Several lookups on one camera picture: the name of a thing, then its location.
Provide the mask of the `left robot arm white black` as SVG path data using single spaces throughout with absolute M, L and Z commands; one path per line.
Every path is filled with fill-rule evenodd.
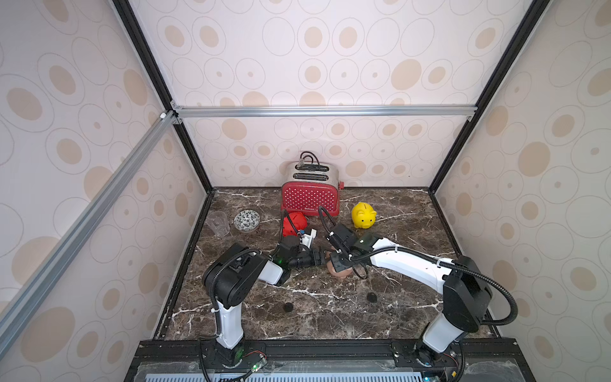
M 296 236 L 284 237 L 271 252 L 241 243 L 232 244 L 207 269 L 203 286 L 213 304 L 216 344 L 233 351 L 243 340 L 242 302 L 256 282 L 280 287 L 293 270 L 318 267 L 326 257 L 321 248 L 311 248 Z

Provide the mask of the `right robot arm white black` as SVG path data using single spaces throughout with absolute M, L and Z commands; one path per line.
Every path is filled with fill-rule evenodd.
M 511 293 L 480 273 L 467 256 L 456 260 L 431 256 L 373 232 L 358 237 L 343 224 L 326 232 L 326 240 L 335 249 L 330 262 L 336 272 L 358 264 L 371 265 L 405 275 L 442 296 L 442 312 L 427 324 L 415 345 L 415 355 L 424 366 L 434 364 L 452 343 L 476 333 L 481 326 L 505 326 L 518 316 L 519 307 Z M 504 296 L 510 310 L 505 318 L 487 320 L 494 290 Z

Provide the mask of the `pink piggy bank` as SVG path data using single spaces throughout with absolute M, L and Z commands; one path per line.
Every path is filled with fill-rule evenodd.
M 345 279 L 353 274 L 352 264 L 335 251 L 326 251 L 326 267 L 329 273 L 339 279 Z

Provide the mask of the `red piggy bank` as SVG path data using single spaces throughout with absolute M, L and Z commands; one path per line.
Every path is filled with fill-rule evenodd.
M 297 236 L 308 227 L 306 216 L 301 212 L 286 213 L 283 218 L 283 237 Z

